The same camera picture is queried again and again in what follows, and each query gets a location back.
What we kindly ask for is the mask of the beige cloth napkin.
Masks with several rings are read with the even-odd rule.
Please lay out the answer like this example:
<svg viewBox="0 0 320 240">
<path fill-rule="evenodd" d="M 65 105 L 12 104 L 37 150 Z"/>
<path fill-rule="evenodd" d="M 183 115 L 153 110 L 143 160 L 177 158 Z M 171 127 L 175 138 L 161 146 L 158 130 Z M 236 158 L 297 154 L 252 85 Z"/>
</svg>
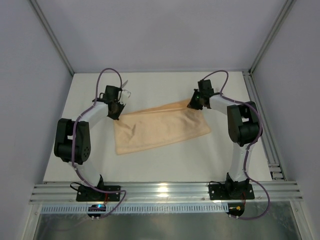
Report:
<svg viewBox="0 0 320 240">
<path fill-rule="evenodd" d="M 207 135 L 211 128 L 200 110 L 182 100 L 121 115 L 114 122 L 117 155 L 184 142 Z"/>
</svg>

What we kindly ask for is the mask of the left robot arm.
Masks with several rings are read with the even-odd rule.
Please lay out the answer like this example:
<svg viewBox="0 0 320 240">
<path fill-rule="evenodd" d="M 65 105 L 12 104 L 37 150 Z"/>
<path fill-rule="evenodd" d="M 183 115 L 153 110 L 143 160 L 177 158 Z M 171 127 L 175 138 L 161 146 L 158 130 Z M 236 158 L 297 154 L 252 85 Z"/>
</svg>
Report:
<svg viewBox="0 0 320 240">
<path fill-rule="evenodd" d="M 108 85 L 79 116 L 72 119 L 61 118 L 57 123 L 54 155 L 73 168 L 85 187 L 96 192 L 110 193 L 104 190 L 103 177 L 89 160 L 91 129 L 106 118 L 118 121 L 130 96 L 131 92 L 128 90 Z"/>
</svg>

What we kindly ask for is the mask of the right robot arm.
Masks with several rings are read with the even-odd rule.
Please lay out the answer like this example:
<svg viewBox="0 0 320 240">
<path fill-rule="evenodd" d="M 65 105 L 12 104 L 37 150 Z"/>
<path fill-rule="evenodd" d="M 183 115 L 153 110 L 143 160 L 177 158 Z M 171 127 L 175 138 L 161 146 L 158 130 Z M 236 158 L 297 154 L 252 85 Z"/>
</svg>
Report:
<svg viewBox="0 0 320 240">
<path fill-rule="evenodd" d="M 213 109 L 227 116 L 227 130 L 233 142 L 231 167 L 225 181 L 210 181 L 208 193 L 211 200 L 253 200 L 255 198 L 247 165 L 252 149 L 262 135 L 262 123 L 253 101 L 242 102 L 215 92 L 211 81 L 200 80 L 188 108 Z"/>
</svg>

